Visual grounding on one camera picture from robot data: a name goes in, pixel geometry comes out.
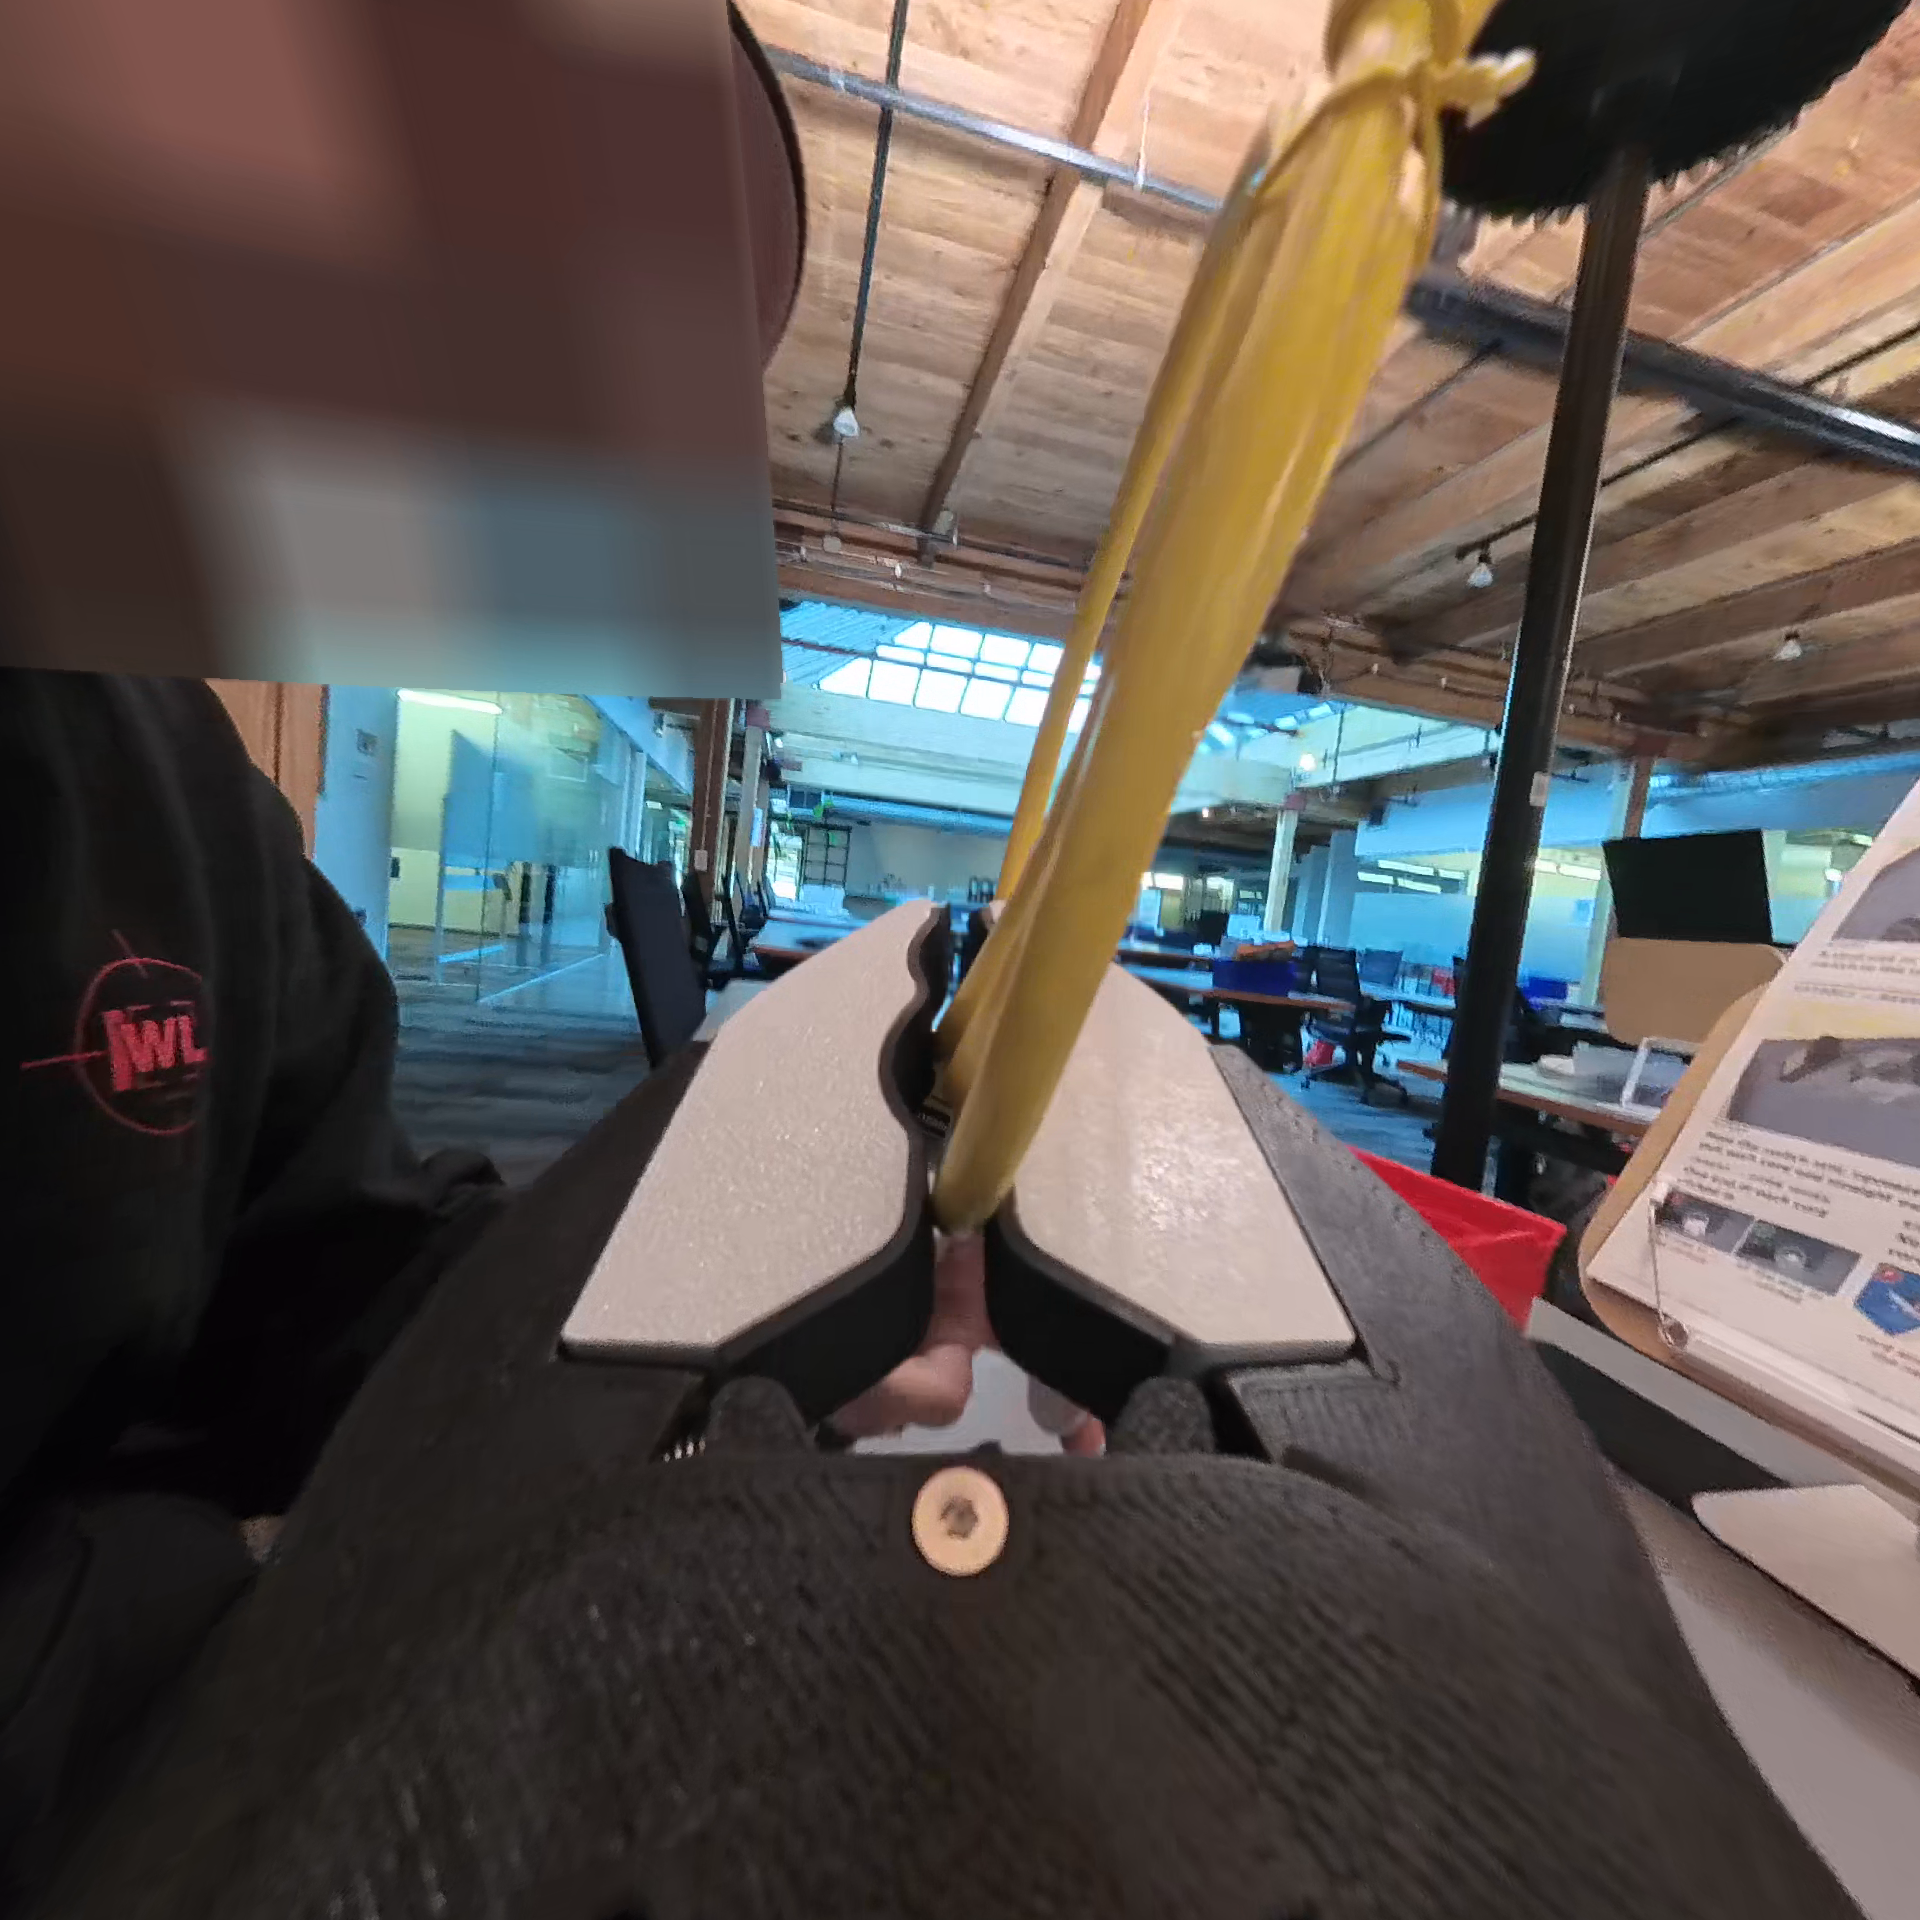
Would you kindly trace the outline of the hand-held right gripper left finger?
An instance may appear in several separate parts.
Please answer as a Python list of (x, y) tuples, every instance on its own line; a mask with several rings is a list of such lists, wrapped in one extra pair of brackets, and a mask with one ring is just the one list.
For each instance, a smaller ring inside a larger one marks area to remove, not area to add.
[(818, 1421), (924, 1339), (930, 1026), (949, 909), (908, 900), (758, 990), (691, 1049), (559, 1356), (776, 1383)]

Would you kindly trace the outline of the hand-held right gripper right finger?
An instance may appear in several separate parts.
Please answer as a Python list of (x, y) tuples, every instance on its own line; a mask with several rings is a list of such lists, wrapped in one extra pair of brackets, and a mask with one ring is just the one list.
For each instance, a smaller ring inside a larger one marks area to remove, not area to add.
[(1104, 1421), (1149, 1379), (1359, 1347), (1215, 1049), (1118, 965), (983, 1241), (1005, 1358)]

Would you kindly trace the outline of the person's left hand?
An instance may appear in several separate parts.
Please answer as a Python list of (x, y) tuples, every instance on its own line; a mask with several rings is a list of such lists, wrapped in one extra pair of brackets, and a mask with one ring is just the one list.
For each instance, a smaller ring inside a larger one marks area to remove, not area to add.
[(988, 1307), (980, 1234), (938, 1234), (932, 1307), (917, 1350), (876, 1388), (824, 1418), (823, 1451), (1104, 1455), (1096, 1418), (1013, 1364)]

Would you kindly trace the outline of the black office chair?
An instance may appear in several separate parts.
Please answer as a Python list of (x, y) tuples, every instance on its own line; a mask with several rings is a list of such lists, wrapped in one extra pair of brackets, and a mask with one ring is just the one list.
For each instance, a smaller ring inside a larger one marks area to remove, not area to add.
[(630, 982), (647, 1067), (658, 1071), (707, 1022), (704, 970), (691, 949), (669, 865), (610, 849), (608, 887), (608, 926)]

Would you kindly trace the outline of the red plastic bin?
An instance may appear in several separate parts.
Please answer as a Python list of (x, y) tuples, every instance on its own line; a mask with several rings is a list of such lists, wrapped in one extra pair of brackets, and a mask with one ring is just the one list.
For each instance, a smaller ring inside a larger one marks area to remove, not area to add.
[(1567, 1228), (1560, 1220), (1470, 1190), (1427, 1171), (1356, 1148), (1367, 1166), (1427, 1228), (1454, 1251), (1495, 1297), (1506, 1316), (1530, 1329), (1533, 1305), (1544, 1297), (1555, 1252)]

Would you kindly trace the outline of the brown cardboard box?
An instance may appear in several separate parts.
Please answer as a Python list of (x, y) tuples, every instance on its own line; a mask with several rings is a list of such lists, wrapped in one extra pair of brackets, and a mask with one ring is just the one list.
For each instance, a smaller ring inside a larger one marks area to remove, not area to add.
[(1632, 939), (1611, 934), (1599, 959), (1599, 1014), (1611, 1041), (1703, 1043), (1747, 995), (1784, 965), (1775, 945)]

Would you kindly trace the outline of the black monitor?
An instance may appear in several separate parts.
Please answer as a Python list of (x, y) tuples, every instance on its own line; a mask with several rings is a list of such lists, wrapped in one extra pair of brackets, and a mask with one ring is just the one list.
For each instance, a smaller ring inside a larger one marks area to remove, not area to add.
[(1599, 853), (1618, 939), (1773, 945), (1762, 830), (1615, 837)]

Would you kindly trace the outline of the instruction poster board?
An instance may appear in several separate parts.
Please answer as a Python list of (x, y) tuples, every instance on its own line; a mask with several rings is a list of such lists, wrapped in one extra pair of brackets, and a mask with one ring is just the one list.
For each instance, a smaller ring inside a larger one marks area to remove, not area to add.
[(1917, 1490), (1917, 791), (1728, 1010), (1579, 1251), (1648, 1358)]

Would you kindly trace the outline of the black stand pole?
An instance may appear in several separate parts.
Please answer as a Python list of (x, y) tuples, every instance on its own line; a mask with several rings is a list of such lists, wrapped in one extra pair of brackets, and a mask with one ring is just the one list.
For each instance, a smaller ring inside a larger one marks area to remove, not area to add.
[(1446, 1090), (1430, 1153), (1430, 1173), (1470, 1194), (1482, 1190), (1495, 1129), (1532, 865), (1543, 834), (1551, 747), (1594, 548), (1602, 452), (1648, 191), (1648, 153), (1623, 145), (1599, 171), (1579, 245), (1482, 846), (1468, 972), (1456, 995)]

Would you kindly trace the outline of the white stand base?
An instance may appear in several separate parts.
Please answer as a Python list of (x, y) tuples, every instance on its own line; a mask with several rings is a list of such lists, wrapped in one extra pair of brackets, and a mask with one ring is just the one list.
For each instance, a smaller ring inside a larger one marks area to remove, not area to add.
[(1707, 1492), (1714, 1540), (1917, 1681), (1917, 1522), (1861, 1483)]

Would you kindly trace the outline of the black round knob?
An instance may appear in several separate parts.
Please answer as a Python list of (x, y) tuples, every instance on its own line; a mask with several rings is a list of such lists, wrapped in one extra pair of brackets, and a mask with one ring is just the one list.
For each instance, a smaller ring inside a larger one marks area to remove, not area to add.
[(1442, 185), (1492, 219), (1582, 207), (1621, 149), (1662, 182), (1782, 132), (1903, 2), (1499, 2), (1471, 57), (1532, 57), (1485, 118), (1452, 117)]

